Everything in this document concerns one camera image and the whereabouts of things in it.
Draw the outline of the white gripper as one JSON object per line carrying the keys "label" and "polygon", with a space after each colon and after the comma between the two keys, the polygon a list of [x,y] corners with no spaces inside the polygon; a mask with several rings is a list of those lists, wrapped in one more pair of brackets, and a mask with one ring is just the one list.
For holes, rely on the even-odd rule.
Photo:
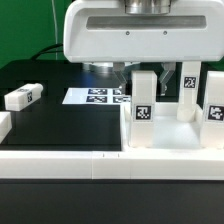
{"label": "white gripper", "polygon": [[171,0],[167,14],[130,14],[125,0],[75,0],[64,21],[63,51],[71,62],[114,62],[121,93],[124,62],[164,62],[160,95],[175,62],[224,57],[224,0]]}

